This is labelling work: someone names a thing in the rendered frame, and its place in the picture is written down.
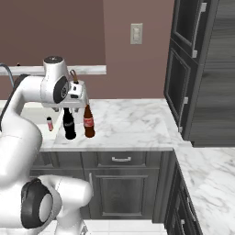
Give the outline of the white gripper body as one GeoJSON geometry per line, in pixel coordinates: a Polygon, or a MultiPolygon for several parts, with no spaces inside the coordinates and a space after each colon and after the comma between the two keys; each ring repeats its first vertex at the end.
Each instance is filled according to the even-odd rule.
{"type": "Polygon", "coordinates": [[[82,96],[78,99],[67,99],[61,101],[59,104],[48,104],[43,103],[42,105],[44,107],[57,107],[57,108],[63,108],[63,107],[71,107],[71,108],[85,108],[85,106],[89,103],[89,100],[86,96],[82,96]]]}

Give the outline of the white sink basin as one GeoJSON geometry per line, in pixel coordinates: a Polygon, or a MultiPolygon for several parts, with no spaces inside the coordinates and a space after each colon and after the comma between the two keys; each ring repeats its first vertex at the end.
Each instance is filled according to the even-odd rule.
{"type": "Polygon", "coordinates": [[[55,112],[51,107],[41,103],[26,103],[20,114],[14,110],[6,111],[1,122],[2,135],[19,137],[41,144],[42,149],[48,149],[56,139],[62,123],[62,110],[55,112]],[[53,131],[49,131],[47,117],[51,117],[53,131]]]}

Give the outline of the large brown bottle red label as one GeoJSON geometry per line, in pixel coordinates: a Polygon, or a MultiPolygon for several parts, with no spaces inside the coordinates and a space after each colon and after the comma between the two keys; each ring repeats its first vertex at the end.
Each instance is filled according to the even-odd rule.
{"type": "Polygon", "coordinates": [[[95,135],[95,123],[89,105],[84,110],[84,135],[87,138],[92,138],[95,135]]]}

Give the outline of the large black bottle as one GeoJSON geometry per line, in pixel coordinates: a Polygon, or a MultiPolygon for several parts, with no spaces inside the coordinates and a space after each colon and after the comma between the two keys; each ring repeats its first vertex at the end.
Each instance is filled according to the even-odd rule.
{"type": "Polygon", "coordinates": [[[65,138],[67,140],[73,140],[76,137],[73,115],[68,107],[64,108],[63,111],[63,127],[65,130],[65,138]]]}

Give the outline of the dark grey false drawer panel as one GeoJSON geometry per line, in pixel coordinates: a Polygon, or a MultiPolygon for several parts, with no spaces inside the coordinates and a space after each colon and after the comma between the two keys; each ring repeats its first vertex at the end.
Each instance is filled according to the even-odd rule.
{"type": "Polygon", "coordinates": [[[45,174],[84,179],[80,153],[72,151],[40,152],[30,170],[30,176],[37,177],[45,174]]]}

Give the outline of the grey curved tap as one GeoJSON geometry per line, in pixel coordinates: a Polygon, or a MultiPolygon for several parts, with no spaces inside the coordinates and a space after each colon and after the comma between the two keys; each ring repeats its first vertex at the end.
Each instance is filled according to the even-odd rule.
{"type": "Polygon", "coordinates": [[[8,73],[8,76],[9,76],[9,79],[10,79],[10,83],[11,83],[12,86],[14,87],[13,75],[12,75],[12,73],[11,73],[9,67],[8,67],[6,64],[2,63],[2,62],[0,62],[0,67],[3,67],[3,68],[6,69],[6,71],[7,71],[7,73],[8,73]]]}

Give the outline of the dark grey drawer front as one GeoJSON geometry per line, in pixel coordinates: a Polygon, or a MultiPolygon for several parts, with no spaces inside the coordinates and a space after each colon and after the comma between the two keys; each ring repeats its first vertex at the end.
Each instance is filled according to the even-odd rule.
{"type": "Polygon", "coordinates": [[[145,163],[146,154],[143,151],[104,151],[97,154],[97,164],[99,166],[141,166],[145,163]],[[130,162],[112,162],[111,158],[131,157],[130,162]]]}

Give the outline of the dark grey cupboard door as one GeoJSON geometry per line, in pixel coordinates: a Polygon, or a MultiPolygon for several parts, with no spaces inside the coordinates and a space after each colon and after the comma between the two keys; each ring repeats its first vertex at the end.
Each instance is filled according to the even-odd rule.
{"type": "Polygon", "coordinates": [[[158,171],[154,169],[95,170],[90,173],[94,219],[147,219],[153,214],[158,171]]]}

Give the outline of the dark tall cabinet panel door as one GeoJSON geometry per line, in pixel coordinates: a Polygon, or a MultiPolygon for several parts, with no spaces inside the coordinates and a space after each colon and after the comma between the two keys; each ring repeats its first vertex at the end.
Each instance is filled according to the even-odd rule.
{"type": "Polygon", "coordinates": [[[164,96],[173,114],[177,127],[183,99],[185,96],[188,97],[188,104],[185,106],[182,121],[182,135],[185,134],[186,121],[197,69],[198,64],[194,62],[180,46],[170,39],[164,96]]]}

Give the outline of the dark tall cabinet glass door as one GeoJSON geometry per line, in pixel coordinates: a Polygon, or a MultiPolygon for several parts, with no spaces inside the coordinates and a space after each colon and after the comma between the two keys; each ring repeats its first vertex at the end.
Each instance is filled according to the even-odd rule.
{"type": "Polygon", "coordinates": [[[174,0],[171,38],[199,62],[211,0],[174,0]]]}

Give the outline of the dark grey corner cupboard run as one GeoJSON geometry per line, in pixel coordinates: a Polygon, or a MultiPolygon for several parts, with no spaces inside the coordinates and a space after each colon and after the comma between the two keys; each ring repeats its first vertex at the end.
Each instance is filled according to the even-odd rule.
{"type": "Polygon", "coordinates": [[[168,235],[203,235],[177,160],[173,161],[164,227],[168,235]]]}

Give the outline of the dark steel fridge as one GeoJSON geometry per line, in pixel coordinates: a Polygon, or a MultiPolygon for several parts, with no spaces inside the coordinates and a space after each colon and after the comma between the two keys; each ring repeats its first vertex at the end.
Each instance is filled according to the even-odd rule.
{"type": "Polygon", "coordinates": [[[212,0],[188,117],[195,147],[235,147],[235,0],[212,0]]]}

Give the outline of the white wall light switch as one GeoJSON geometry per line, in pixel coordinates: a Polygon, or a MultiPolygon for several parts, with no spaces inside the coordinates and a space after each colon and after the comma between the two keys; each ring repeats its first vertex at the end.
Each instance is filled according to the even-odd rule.
{"type": "Polygon", "coordinates": [[[142,33],[143,33],[143,24],[132,23],[130,25],[130,43],[131,44],[141,44],[142,43],[142,33]]]}

